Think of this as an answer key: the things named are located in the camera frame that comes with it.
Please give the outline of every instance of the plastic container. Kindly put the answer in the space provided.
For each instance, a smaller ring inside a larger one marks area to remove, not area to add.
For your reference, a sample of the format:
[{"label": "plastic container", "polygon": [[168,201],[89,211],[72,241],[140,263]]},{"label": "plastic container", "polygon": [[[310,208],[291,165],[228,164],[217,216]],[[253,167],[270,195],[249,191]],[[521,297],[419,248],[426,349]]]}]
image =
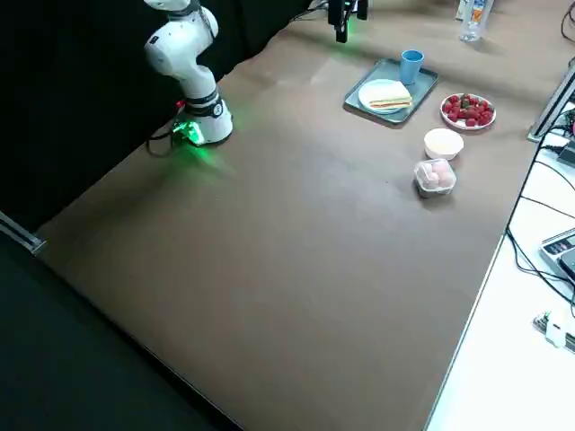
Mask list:
[{"label": "plastic container", "polygon": [[459,32],[460,40],[475,42],[482,38],[492,6],[493,0],[468,0]]},{"label": "plastic container", "polygon": [[422,198],[435,198],[451,193],[457,177],[446,159],[426,160],[417,163],[413,171],[417,190]]}]

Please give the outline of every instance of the plate of strawberries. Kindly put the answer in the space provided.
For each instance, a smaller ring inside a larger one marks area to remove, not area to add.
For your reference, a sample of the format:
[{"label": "plate of strawberries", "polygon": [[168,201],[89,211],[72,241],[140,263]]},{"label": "plate of strawberries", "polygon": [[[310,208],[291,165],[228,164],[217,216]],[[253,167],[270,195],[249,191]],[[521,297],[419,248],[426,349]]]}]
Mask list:
[{"label": "plate of strawberries", "polygon": [[441,102],[441,117],[450,126],[462,130],[481,130],[495,121],[495,108],[485,98],[460,92]]}]

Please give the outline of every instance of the table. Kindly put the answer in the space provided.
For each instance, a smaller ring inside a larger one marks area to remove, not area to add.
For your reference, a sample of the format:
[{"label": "table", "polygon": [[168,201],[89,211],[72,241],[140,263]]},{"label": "table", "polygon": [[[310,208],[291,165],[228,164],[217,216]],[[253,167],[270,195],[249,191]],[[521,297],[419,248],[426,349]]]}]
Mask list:
[{"label": "table", "polygon": [[[563,9],[521,4],[509,25],[494,15],[489,53],[457,41],[453,10],[374,13],[345,46],[325,22],[290,24],[221,81],[224,145],[134,152],[44,226],[42,258],[248,429],[421,430],[535,153],[529,124],[571,58],[544,25],[520,48],[520,18]],[[442,78],[409,122],[341,107],[415,40]],[[536,47],[548,63],[491,77]],[[421,201],[423,136],[461,91],[496,105],[496,127],[465,137],[452,196]]]},{"label": "table", "polygon": [[[566,142],[548,135],[542,145]],[[557,163],[554,154],[542,151],[537,160],[575,183],[575,170]],[[542,165],[534,165],[523,194],[575,215],[575,191]],[[539,244],[574,225],[565,215],[520,199],[509,226],[534,264],[550,271]],[[575,356],[547,343],[531,324],[541,312],[568,312],[568,303],[538,277],[517,269],[507,237],[501,237],[480,298],[427,430],[573,429]],[[575,333],[575,320],[569,319]]]}]

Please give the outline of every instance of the tray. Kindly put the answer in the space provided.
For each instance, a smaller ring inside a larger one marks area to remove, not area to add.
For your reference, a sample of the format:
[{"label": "tray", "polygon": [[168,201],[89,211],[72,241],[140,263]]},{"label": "tray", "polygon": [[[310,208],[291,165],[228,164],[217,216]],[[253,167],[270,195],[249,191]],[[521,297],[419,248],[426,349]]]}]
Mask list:
[{"label": "tray", "polygon": [[401,124],[407,121],[412,113],[419,108],[421,102],[423,99],[425,99],[425,96],[429,94],[431,89],[438,81],[438,74],[422,67],[418,73],[417,79],[415,80],[415,84],[405,86],[413,98],[413,104],[410,106],[410,108],[399,110],[391,114],[377,114],[371,110],[367,110],[363,107],[358,98],[358,90],[361,85],[368,81],[382,78],[399,81],[399,61],[392,60],[390,58],[379,60],[376,65],[373,66],[372,69],[367,73],[367,75],[365,75],[357,84],[353,86],[351,90],[348,91],[348,93],[345,95],[345,101],[343,104],[352,110],[360,110],[370,117],[382,119],[383,121],[387,121],[393,124]]}]

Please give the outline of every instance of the water bottle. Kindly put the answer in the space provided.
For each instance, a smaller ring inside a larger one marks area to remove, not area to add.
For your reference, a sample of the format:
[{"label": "water bottle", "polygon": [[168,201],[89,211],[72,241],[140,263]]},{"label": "water bottle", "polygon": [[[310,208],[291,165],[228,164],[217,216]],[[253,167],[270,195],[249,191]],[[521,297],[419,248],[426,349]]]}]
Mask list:
[{"label": "water bottle", "polygon": [[493,0],[467,0],[464,9],[464,22],[461,24],[459,39],[475,42],[482,37]]}]

